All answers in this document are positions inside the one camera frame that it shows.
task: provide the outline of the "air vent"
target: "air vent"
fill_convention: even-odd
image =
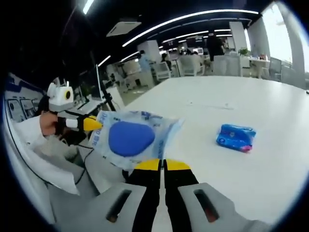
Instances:
[[[141,22],[119,22],[108,32],[106,37],[127,34],[140,24]]]

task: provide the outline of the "blue pad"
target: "blue pad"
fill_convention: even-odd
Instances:
[[[154,140],[151,127],[120,121],[111,126],[108,143],[113,153],[130,157],[143,152]]]

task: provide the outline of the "blue packet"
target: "blue packet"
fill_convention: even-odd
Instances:
[[[255,135],[256,131],[251,127],[223,124],[216,142],[220,146],[248,152],[252,150],[252,142]]]

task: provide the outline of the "ceiling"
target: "ceiling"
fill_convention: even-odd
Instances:
[[[9,70],[39,87],[46,87],[57,76],[69,80],[76,78],[79,73],[92,67],[93,60],[100,63],[110,55],[105,64],[118,62],[136,52],[137,45],[151,36],[150,39],[161,44],[163,40],[179,35],[228,29],[230,20],[210,20],[170,29],[175,26],[212,18],[246,18],[255,21],[260,15],[225,12],[193,16],[160,27],[122,47],[134,36],[170,19],[217,9],[243,9],[260,13],[271,1],[94,0],[86,15],[82,12],[86,0],[76,0],[74,3],[60,0],[59,3],[52,1],[50,4],[41,1],[39,5],[37,2],[36,5],[23,2],[18,9],[14,7]],[[124,17],[134,18],[142,24],[126,35],[106,37]],[[249,20],[242,20],[245,28]]]

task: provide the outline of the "white table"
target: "white table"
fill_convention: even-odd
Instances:
[[[269,65],[270,61],[264,60],[264,59],[258,59],[258,58],[255,58],[255,57],[249,57],[248,59],[256,65],[257,76],[258,76],[259,79],[261,79],[262,69],[266,68],[266,66]]]
[[[230,198],[248,219],[276,223],[302,190],[309,171],[309,96],[301,89],[244,77],[172,78],[126,109],[184,118],[166,157],[187,163],[200,183]],[[249,154],[216,144],[224,123],[256,129]]]

